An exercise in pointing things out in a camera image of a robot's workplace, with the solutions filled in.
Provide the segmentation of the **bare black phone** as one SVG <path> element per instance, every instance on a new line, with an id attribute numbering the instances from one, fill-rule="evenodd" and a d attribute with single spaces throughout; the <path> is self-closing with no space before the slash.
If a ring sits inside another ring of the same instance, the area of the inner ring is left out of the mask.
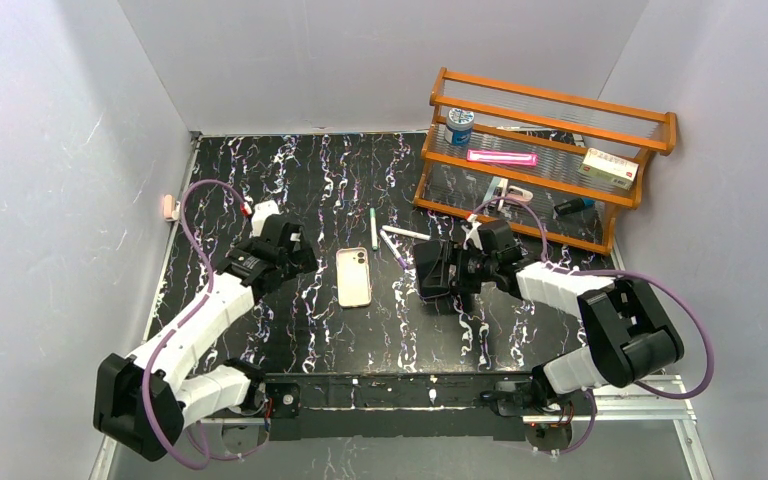
<path id="1" fill-rule="evenodd" d="M 419 296 L 425 300 L 450 294 L 450 253 L 448 241 L 429 240 L 413 246 Z"/>

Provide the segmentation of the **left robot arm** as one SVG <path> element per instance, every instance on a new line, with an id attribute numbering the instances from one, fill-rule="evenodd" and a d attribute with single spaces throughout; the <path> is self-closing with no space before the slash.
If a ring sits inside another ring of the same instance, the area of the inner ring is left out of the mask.
<path id="1" fill-rule="evenodd" d="M 188 427 L 229 407 L 254 405 L 262 371 L 243 360 L 190 373 L 208 348 L 267 294 L 317 268 L 301 224 L 280 214 L 256 219 L 250 238 L 215 266 L 208 285 L 172 321 L 97 371 L 93 427 L 148 461 L 170 453 Z"/>

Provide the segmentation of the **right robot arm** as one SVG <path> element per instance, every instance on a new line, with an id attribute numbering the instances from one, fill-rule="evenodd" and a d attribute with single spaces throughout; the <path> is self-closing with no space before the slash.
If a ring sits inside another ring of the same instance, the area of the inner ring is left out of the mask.
<path id="1" fill-rule="evenodd" d="M 476 294 L 486 283 L 582 323 L 584 346 L 533 368 L 528 395 L 535 402 L 604 385 L 626 387 L 684 355 L 683 341 L 645 281 L 528 261 L 505 221 L 479 224 L 465 240 L 443 243 L 422 280 L 446 294 Z"/>

